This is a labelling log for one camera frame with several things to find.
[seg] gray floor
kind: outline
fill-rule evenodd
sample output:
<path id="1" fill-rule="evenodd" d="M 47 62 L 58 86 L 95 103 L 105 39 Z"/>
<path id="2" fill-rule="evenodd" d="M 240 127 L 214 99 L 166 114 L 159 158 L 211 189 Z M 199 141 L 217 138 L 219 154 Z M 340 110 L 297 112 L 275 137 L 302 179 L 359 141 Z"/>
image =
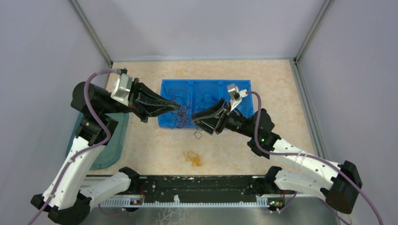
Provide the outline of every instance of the gray floor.
<path id="1" fill-rule="evenodd" d="M 117 212 L 119 209 L 105 209 Z M 84 225 L 338 225 L 335 216 L 316 198 L 296 198 L 281 215 L 255 208 L 151 208 L 121 217 L 109 217 L 98 208 Z"/>

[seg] teal tray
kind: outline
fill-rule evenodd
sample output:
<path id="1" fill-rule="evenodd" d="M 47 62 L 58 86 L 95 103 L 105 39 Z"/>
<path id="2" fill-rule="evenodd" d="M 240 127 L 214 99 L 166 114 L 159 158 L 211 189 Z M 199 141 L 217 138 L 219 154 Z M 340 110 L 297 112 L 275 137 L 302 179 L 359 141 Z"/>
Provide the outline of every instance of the teal tray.
<path id="1" fill-rule="evenodd" d="M 111 140 L 108 142 L 108 145 L 105 149 L 98 155 L 92 164 L 90 170 L 101 170 L 110 167 L 115 164 L 122 155 L 124 137 L 126 135 L 127 125 L 129 123 L 129 114 L 128 113 L 109 113 L 108 116 L 112 117 L 114 120 L 117 120 L 119 124 L 116 127 L 114 134 L 112 135 Z M 80 124 L 80 121 L 83 118 L 83 114 L 79 114 L 77 118 L 77 122 L 75 124 L 75 128 L 73 129 L 72 136 L 70 137 L 68 148 L 66 149 L 65 156 L 68 156 L 70 148 L 72 147 L 73 139 L 75 138 L 75 131 Z"/>

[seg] blue plastic tray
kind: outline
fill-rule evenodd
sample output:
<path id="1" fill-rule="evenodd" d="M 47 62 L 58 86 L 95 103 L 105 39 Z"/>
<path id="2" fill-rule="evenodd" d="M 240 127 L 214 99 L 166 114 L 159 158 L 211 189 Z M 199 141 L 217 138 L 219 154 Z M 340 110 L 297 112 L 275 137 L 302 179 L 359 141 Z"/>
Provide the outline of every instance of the blue plastic tray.
<path id="1" fill-rule="evenodd" d="M 189 114 L 192 114 L 210 108 L 222 97 L 230 101 L 227 86 L 232 83 L 240 90 L 252 90 L 250 80 L 162 80 L 161 96 L 180 105 L 188 105 Z M 243 98 L 237 108 L 245 117 L 251 116 L 254 113 L 252 96 Z M 175 128 L 173 113 L 159 116 L 159 127 Z M 189 123 L 187 128 L 195 126 Z"/>
<path id="2" fill-rule="evenodd" d="M 110 167 L 115 164 L 122 155 L 124 136 L 126 134 L 127 125 L 129 123 L 129 114 L 128 113 L 109 113 L 108 116 L 112 117 L 114 120 L 117 120 L 119 124 L 112 135 L 111 140 L 109 140 L 108 145 L 104 148 L 104 150 L 98 155 L 92 164 L 90 170 L 100 170 Z M 83 118 L 83 114 L 79 114 L 77 118 L 77 122 L 75 124 L 75 128 L 73 129 L 72 136 L 70 137 L 69 145 L 66 150 L 65 155 L 68 156 L 70 148 L 72 147 L 73 139 L 75 138 L 75 131 L 80 124 L 80 121 Z"/>

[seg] beige table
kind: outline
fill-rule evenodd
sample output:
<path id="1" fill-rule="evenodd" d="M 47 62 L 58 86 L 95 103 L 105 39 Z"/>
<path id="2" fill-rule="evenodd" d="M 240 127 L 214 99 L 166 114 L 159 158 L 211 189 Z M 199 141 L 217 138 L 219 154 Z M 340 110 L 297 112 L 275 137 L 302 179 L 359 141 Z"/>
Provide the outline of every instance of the beige table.
<path id="1" fill-rule="evenodd" d="M 288 60 L 116 62 L 114 68 L 117 67 L 127 68 L 129 75 L 140 78 L 157 93 L 162 79 L 249 79 L 276 125 L 273 132 L 314 152 Z M 108 90 L 114 80 L 112 75 Z M 253 105 L 256 111 L 255 96 Z M 265 174 L 270 166 L 278 165 L 252 153 L 246 145 L 250 138 L 243 135 L 224 130 L 213 136 L 202 132 L 202 138 L 196 139 L 193 132 L 159 128 L 157 118 L 150 118 L 145 124 L 131 114 L 120 160 L 89 174 L 114 174 L 124 166 L 145 175 Z M 203 165 L 187 162 L 184 152 L 188 151 L 195 152 Z"/>

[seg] white wall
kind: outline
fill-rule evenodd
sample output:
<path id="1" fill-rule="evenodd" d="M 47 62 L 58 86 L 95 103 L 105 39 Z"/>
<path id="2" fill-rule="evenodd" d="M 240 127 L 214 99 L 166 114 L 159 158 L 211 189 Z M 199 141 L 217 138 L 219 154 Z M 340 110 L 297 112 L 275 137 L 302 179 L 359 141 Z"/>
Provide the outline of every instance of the white wall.
<path id="1" fill-rule="evenodd" d="M 79 0 L 113 61 L 293 58 L 324 0 Z"/>
<path id="2" fill-rule="evenodd" d="M 64 161 L 74 86 L 107 65 L 68 1 L 3 0 L 0 30 L 0 224 L 26 224 Z"/>
<path id="3" fill-rule="evenodd" d="M 326 150 L 398 224 L 398 1 L 336 1 L 300 62 Z M 359 197 L 359 224 L 378 224 Z"/>

